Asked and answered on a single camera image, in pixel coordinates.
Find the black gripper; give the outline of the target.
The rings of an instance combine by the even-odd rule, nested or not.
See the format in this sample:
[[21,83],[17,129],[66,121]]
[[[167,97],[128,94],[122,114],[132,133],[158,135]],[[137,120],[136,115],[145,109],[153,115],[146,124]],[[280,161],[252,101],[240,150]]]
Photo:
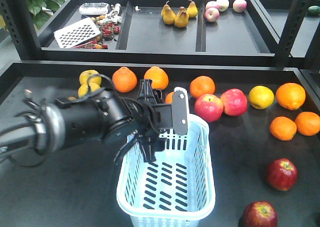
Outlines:
[[187,91],[175,87],[171,103],[162,103],[159,95],[158,90],[152,89],[150,80],[141,80],[137,99],[120,97],[113,89],[104,91],[103,142],[108,145],[130,137],[117,151],[113,160],[116,164],[122,162],[134,145],[138,145],[144,162],[155,162],[155,153],[163,151],[166,144],[160,134],[169,129],[180,136],[188,133]]

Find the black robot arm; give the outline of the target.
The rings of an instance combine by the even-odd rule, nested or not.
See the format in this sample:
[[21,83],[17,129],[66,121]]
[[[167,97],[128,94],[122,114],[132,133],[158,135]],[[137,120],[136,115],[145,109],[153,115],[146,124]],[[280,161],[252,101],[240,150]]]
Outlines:
[[161,92],[142,80],[137,99],[120,96],[113,84],[89,91],[83,97],[57,98],[53,103],[35,103],[26,91],[22,111],[0,127],[0,156],[3,159],[26,150],[40,156],[99,140],[106,145],[122,138],[114,161],[119,163],[134,146],[145,162],[154,162],[155,153],[165,149],[164,131],[183,136],[188,132],[189,101],[184,88],[176,87],[172,103],[162,103]]

